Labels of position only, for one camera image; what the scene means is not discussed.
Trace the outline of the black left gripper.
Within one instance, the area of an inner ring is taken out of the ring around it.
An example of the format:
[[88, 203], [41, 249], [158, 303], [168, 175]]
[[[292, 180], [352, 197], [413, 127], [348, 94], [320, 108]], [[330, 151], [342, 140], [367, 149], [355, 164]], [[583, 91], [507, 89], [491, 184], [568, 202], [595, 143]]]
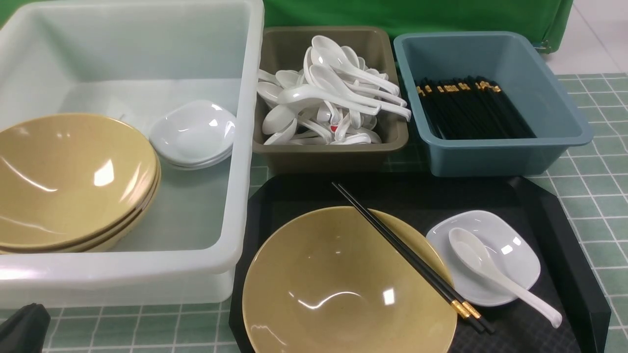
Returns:
[[42, 304], [23, 306], [1, 324], [0, 351], [41, 353], [50, 320], [50, 314]]

